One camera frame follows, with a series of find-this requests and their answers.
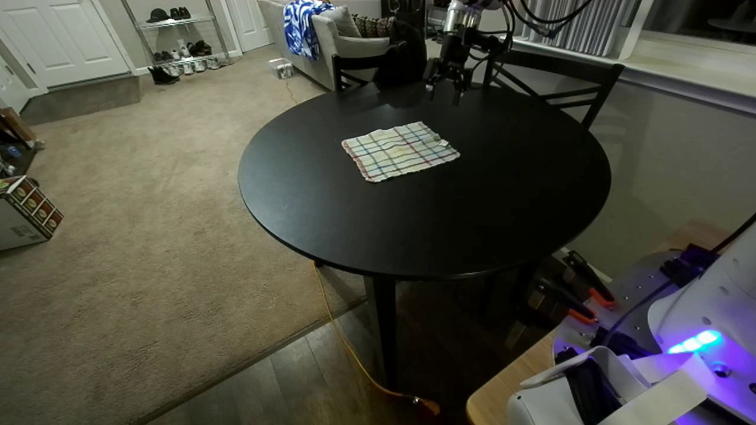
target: purple light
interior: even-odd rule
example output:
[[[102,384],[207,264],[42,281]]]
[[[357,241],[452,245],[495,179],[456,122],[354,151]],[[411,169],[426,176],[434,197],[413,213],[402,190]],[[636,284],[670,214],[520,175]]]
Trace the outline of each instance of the purple light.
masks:
[[[719,343],[722,336],[719,330],[701,330],[700,336],[695,338],[688,338],[674,347],[668,347],[667,352],[668,353],[680,353],[680,352],[700,352],[713,343]]]

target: wooden floor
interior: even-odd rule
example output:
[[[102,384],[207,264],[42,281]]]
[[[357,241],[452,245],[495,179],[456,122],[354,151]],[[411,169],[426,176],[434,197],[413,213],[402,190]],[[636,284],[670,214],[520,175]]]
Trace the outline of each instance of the wooden floor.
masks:
[[[468,423],[466,398],[549,332],[549,323],[526,321],[508,299],[508,281],[498,279],[493,290],[484,281],[398,284],[398,384],[439,401],[437,418],[370,386],[326,323],[153,423]],[[368,312],[364,303],[338,323],[368,370],[377,370]]]

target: plaid placemat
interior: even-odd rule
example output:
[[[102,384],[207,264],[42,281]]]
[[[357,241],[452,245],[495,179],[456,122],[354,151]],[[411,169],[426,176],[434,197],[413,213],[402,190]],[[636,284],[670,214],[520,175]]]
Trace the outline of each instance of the plaid placemat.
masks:
[[[368,135],[344,138],[341,147],[351,156],[362,176],[368,182],[428,169],[461,156],[446,138],[421,121],[374,130]]]

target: round table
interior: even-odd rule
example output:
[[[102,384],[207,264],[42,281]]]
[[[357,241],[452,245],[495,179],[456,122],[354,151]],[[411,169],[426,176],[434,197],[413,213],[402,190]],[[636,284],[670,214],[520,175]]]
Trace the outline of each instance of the round table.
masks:
[[[341,142],[422,121],[461,159],[367,182]],[[239,164],[252,216],[317,264],[367,277],[387,382],[395,281],[466,279],[541,259],[580,233],[610,194],[596,136],[538,98],[452,85],[313,97],[269,121]]]

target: table leg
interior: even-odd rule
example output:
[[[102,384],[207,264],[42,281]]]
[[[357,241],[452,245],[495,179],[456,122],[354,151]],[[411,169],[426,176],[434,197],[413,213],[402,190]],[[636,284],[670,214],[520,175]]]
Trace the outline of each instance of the table leg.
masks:
[[[377,364],[387,386],[396,386],[396,281],[383,277],[364,279],[370,317],[377,327]]]

